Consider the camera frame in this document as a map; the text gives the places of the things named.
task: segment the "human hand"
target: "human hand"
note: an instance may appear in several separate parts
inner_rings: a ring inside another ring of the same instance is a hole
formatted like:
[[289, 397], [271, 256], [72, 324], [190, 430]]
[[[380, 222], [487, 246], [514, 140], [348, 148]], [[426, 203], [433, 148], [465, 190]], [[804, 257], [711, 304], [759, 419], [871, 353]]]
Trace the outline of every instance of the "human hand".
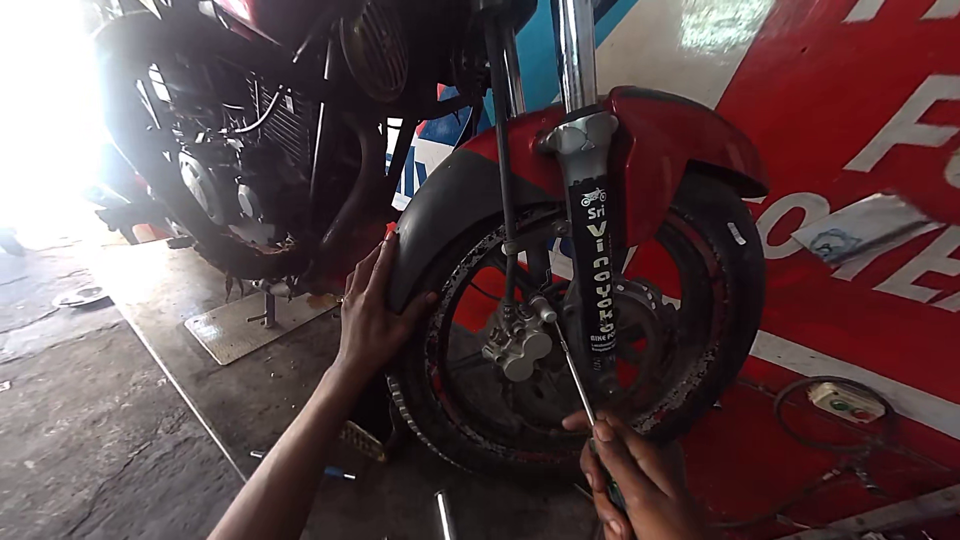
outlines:
[[415, 298], [402, 314], [387, 310], [384, 296], [396, 244], [397, 235], [390, 231], [347, 276], [340, 352], [333, 367], [361, 386], [394, 357], [427, 307], [437, 301], [437, 294], [429, 292]]
[[[564, 427], [588, 429], [587, 415], [580, 411], [564, 418]], [[607, 540], [627, 540], [630, 531], [637, 540], [708, 538], [683, 482], [671, 474], [656, 446], [640, 438], [619, 418], [603, 411], [597, 413], [593, 439], [596, 454], [588, 441], [580, 454], [580, 468], [593, 491], [593, 504], [604, 524]], [[626, 516], [607, 497], [607, 482], [600, 461], [620, 486]]]

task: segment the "screwdriver handle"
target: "screwdriver handle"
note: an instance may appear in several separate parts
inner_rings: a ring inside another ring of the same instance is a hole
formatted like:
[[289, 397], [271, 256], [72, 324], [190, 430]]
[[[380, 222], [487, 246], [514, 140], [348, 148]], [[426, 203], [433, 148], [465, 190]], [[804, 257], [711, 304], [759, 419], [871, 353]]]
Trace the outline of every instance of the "screwdriver handle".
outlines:
[[[623, 492], [620, 491], [619, 484], [616, 483], [616, 480], [610, 474], [610, 471], [607, 470], [607, 466], [604, 465], [603, 461], [600, 459], [600, 456], [597, 454], [596, 444], [593, 442], [593, 437], [590, 438], [590, 451], [593, 452], [593, 455], [597, 457], [597, 461], [600, 463], [600, 471], [603, 473], [603, 478], [607, 485], [607, 498], [610, 499], [610, 502], [616, 506], [617, 510], [620, 510], [620, 513], [624, 517], [627, 515], [627, 501], [623, 498]], [[630, 538], [634, 538], [633, 533], [630, 533]]]

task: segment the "metal plate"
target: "metal plate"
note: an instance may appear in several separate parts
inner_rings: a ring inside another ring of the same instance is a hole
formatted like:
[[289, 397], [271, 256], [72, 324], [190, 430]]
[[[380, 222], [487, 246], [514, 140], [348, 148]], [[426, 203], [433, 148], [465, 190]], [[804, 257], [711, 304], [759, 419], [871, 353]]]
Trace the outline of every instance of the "metal plate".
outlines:
[[247, 322], [263, 313], [262, 292], [191, 317], [183, 324], [218, 364], [227, 365], [337, 306], [336, 298], [329, 294], [315, 298], [311, 303], [316, 307], [307, 304], [307, 298], [303, 295], [290, 302], [278, 298], [276, 325], [270, 329], [261, 321]]

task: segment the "engine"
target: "engine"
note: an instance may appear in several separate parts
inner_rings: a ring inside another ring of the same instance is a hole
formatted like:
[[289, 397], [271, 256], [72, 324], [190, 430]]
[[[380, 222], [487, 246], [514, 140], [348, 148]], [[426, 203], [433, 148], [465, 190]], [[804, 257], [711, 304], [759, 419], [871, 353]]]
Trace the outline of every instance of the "engine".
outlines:
[[[239, 82], [249, 96], [231, 96], [197, 85], [196, 71], [176, 66], [162, 76], [152, 70], [151, 79], [177, 118], [180, 176], [211, 221], [250, 243], [274, 246], [307, 226], [315, 104], [257, 79]], [[238, 86], [235, 79], [211, 79]]]

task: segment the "wire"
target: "wire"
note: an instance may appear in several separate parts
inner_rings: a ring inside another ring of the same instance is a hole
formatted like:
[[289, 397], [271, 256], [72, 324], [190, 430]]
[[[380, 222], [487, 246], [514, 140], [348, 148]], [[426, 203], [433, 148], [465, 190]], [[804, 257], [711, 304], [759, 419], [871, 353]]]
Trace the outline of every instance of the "wire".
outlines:
[[[881, 405], [883, 405], [884, 413], [883, 413], [883, 416], [881, 417], [881, 422], [883, 422], [883, 430], [880, 433], [880, 435], [872, 438], [870, 441], [862, 445], [838, 445], [833, 443], [824, 443], [824, 442], [810, 440], [802, 437], [801, 435], [793, 431], [793, 429], [791, 429], [790, 426], [788, 426], [787, 423], [783, 420], [783, 414], [782, 414], [783, 404], [786, 402], [786, 398], [789, 397], [794, 392], [796, 392], [799, 388], [809, 386], [810, 384], [813, 384], [815, 382], [837, 382], [839, 384], [843, 384], [845, 386], [851, 386], [853, 388], [856, 388], [857, 390], [870, 394], [872, 398], [874, 398]], [[886, 398], [881, 396], [879, 392], [877, 392], [870, 386], [867, 386], [866, 384], [863, 384], [861, 382], [857, 382], [856, 380], [850, 380], [843, 377], [834, 377], [834, 376], [824, 375], [824, 376], [818, 376], [818, 377], [808, 377], [806, 379], [800, 379], [790, 384], [787, 384], [786, 387], [784, 387], [780, 391], [780, 393], [777, 394], [777, 398], [774, 400], [774, 416], [777, 417], [777, 423], [780, 424], [780, 427], [783, 428], [783, 430], [786, 431], [788, 435], [793, 437], [794, 440], [796, 440], [797, 442], [799, 442], [804, 446], [808, 446], [810, 448], [816, 448], [819, 450], [826, 450], [829, 452], [835, 452], [838, 454], [861, 454], [864, 452], [869, 452], [873, 448], [886, 445], [886, 442], [890, 440], [891, 436], [893, 435], [897, 412], [894, 410], [894, 407], [890, 405], [890, 402], [886, 400]]]
[[[871, 441], [863, 445], [837, 445], [832, 443], [823, 443], [819, 441], [813, 441], [813, 440], [804, 438], [800, 436], [798, 433], [796, 433], [795, 431], [793, 431], [783, 420], [783, 416], [782, 416], [783, 404], [786, 402], [786, 398], [792, 395], [798, 389], [809, 386], [810, 384], [813, 384], [815, 382], [837, 382], [840, 384], [844, 384], [846, 386], [851, 386], [853, 388], [856, 388], [857, 390], [870, 394], [870, 396], [876, 399], [878, 402], [880, 402], [880, 404], [883, 405], [883, 408], [884, 408], [884, 413], [882, 416], [883, 431], [881, 432], [881, 434], [878, 437], [873, 438]], [[858, 470], [858, 467], [862, 467], [863, 460], [866, 459], [866, 457], [870, 454], [870, 452], [873, 449], [887, 446], [886, 443], [888, 440], [890, 440], [891, 435], [893, 434], [897, 412], [894, 410], [893, 406], [890, 405], [890, 402], [888, 402], [876, 390], [874, 390], [870, 386], [867, 386], [866, 384], [857, 382], [856, 380], [846, 379], [843, 377], [818, 376], [818, 377], [808, 377], [805, 379], [796, 380], [794, 382], [791, 382], [790, 384], [787, 384], [777, 394], [777, 397], [774, 399], [774, 416], [777, 417], [777, 422], [778, 424], [780, 424], [780, 427], [783, 428], [783, 430], [786, 431], [787, 434], [793, 437], [800, 444], [810, 448], [826, 450], [829, 452], [834, 452], [836, 454], [843, 454], [844, 457], [842, 457], [840, 461], [838, 461], [837, 464], [832, 469], [820, 475], [815, 481], [811, 482], [807, 487], [802, 489], [799, 493], [797, 493], [790, 499], [787, 499], [785, 502], [778, 504], [777, 506], [773, 507], [769, 511], [761, 514], [757, 514], [756, 516], [743, 521], [713, 523], [713, 524], [710, 524], [712, 528], [744, 528], [744, 527], [749, 527], [759, 523], [763, 523], [769, 519], [776, 519], [783, 512], [787, 511], [791, 506], [793, 506], [796, 503], [799, 503], [800, 501], [803, 501], [807, 497], [810, 497], [811, 495], [813, 495], [813, 493], [818, 491], [821, 487], [831, 482], [832, 480], [842, 476], [844, 473], [847, 473], [847, 472], [856, 473]], [[859, 454], [859, 455], [855, 457], [848, 457], [849, 454]], [[857, 478], [856, 481], [860, 481], [860, 483], [863, 483], [863, 479], [860, 479], [860, 478]]]
[[480, 294], [486, 296], [487, 298], [489, 298], [489, 299], [491, 299], [491, 300], [496, 300], [497, 302], [500, 302], [501, 300], [503, 300], [503, 299], [500, 298], [499, 296], [493, 296], [491, 293], [489, 293], [489, 292], [483, 290], [482, 288], [476, 286], [475, 284], [473, 284], [473, 282], [468, 283], [468, 285], [470, 285], [471, 287], [477, 289], [478, 291], [480, 291]]
[[267, 118], [270, 118], [270, 115], [274, 113], [274, 110], [276, 110], [276, 104], [280, 101], [280, 94], [282, 93], [284, 93], [283, 85], [278, 86], [276, 88], [276, 94], [274, 95], [274, 99], [270, 100], [270, 105], [268, 105], [267, 109], [263, 111], [263, 116], [260, 116], [259, 118], [257, 118], [256, 122], [253, 122], [251, 125], [247, 126], [246, 128], [233, 130], [232, 134], [242, 135], [259, 128], [261, 124], [267, 121]]

